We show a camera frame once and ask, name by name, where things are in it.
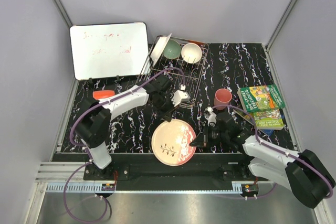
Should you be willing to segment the pink cream floral plate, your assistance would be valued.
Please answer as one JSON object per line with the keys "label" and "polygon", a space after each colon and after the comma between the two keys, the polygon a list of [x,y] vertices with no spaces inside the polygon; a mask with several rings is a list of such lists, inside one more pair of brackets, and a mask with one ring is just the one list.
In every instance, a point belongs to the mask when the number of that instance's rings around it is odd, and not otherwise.
{"label": "pink cream floral plate", "polygon": [[152,135],[152,151],[161,163],[180,166],[195,154],[196,148],[190,146],[195,138],[195,131],[187,122],[178,119],[164,121]]}

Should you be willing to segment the wire dish rack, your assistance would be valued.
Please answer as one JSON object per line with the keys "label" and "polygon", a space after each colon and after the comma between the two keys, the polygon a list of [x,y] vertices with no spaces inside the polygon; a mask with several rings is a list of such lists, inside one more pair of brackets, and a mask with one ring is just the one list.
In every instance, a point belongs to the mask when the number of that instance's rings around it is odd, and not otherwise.
{"label": "wire dish rack", "polygon": [[[154,51],[155,46],[157,44],[160,44],[160,41],[164,41],[166,39],[176,41],[181,48],[189,43],[196,44],[200,47],[202,55],[200,57],[196,57],[192,62],[184,59],[181,55],[175,59],[168,59],[167,57],[163,56],[163,54],[160,54],[160,56],[158,57],[151,57],[151,53]],[[198,90],[200,88],[201,76],[203,74],[208,50],[209,44],[204,42],[159,35],[156,37],[153,44],[149,48],[149,54],[143,65],[141,73],[137,78],[136,84],[139,85],[141,82],[146,81],[163,69],[169,67],[176,67],[178,69],[181,69],[181,71],[178,71],[176,69],[169,70],[165,72],[164,75],[167,76],[174,83],[173,87],[175,90],[178,89],[182,84],[186,85],[185,91],[189,94],[190,99],[186,102],[182,102],[180,104],[180,107],[185,109],[191,109],[195,105],[198,97]]]}

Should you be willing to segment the green ceramic bowl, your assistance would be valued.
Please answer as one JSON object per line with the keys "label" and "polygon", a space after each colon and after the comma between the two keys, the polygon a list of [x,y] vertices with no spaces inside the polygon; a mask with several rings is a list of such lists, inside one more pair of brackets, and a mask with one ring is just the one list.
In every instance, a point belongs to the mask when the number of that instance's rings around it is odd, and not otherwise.
{"label": "green ceramic bowl", "polygon": [[176,59],[180,56],[181,46],[175,40],[169,40],[163,50],[163,56],[167,59]]}

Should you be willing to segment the small white bowl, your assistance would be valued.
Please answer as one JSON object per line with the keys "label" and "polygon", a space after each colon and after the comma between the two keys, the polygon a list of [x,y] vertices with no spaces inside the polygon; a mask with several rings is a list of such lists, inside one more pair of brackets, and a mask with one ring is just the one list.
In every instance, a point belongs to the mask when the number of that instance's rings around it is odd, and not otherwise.
{"label": "small white bowl", "polygon": [[194,64],[200,61],[202,57],[202,50],[197,44],[188,43],[182,47],[181,56],[187,63]]}

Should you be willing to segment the orange mug white inside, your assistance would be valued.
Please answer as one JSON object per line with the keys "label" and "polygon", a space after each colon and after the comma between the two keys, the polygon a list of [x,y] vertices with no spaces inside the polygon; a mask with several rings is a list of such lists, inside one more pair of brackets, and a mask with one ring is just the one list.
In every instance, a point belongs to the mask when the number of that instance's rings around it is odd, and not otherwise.
{"label": "orange mug white inside", "polygon": [[92,93],[92,96],[96,100],[107,99],[115,95],[113,90],[98,90]]}

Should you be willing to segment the large white plate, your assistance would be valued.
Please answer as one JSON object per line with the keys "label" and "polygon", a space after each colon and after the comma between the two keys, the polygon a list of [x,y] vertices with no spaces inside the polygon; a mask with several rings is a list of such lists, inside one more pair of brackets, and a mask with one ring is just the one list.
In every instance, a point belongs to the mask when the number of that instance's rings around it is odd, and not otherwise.
{"label": "large white plate", "polygon": [[161,54],[163,53],[164,48],[166,47],[167,43],[169,42],[172,33],[168,36],[160,36],[150,54],[150,58],[153,61],[153,66],[158,62]]}

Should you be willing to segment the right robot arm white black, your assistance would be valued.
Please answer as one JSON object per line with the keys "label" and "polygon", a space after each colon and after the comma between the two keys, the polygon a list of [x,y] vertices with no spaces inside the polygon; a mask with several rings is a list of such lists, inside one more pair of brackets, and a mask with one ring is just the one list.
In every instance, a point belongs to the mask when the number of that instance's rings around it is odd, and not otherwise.
{"label": "right robot arm white black", "polygon": [[179,150],[188,155],[197,147],[224,143],[251,157],[238,167],[242,179],[255,176],[271,180],[290,190],[303,205],[312,209],[323,199],[332,197],[335,180],[313,151],[297,152],[271,144],[257,132],[238,126],[227,112],[215,114],[211,107],[205,110],[205,118],[199,135],[192,133],[188,126],[182,127],[176,137],[168,133],[168,139],[177,147],[163,145],[163,150],[170,154]]}

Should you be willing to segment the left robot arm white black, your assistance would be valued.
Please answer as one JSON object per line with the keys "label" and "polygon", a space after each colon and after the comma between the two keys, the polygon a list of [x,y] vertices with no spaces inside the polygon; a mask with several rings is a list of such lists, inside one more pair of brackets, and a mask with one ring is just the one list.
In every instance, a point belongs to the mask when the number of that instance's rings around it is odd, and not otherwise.
{"label": "left robot arm white black", "polygon": [[172,120],[172,113],[185,98],[185,80],[173,95],[167,93],[172,82],[163,74],[134,85],[129,90],[116,94],[106,100],[90,98],[81,109],[71,131],[70,139],[76,134],[80,137],[90,161],[96,165],[95,174],[103,180],[113,175],[110,165],[112,158],[108,153],[106,139],[110,122],[117,116],[146,104],[152,104],[159,112],[160,119]]}

